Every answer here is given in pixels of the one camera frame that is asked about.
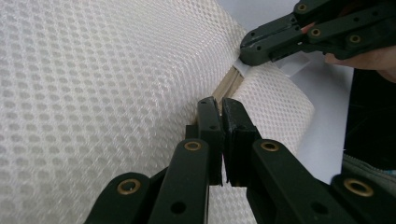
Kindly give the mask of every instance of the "human hand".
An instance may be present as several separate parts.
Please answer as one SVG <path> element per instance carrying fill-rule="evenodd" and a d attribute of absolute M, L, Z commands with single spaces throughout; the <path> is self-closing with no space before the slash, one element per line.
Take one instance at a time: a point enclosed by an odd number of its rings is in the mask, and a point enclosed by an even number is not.
<path fill-rule="evenodd" d="M 376 70 L 386 80 L 396 83 L 396 46 L 375 49 L 345 60 L 338 60 L 333 54 L 328 53 L 325 62 L 358 69 Z"/>

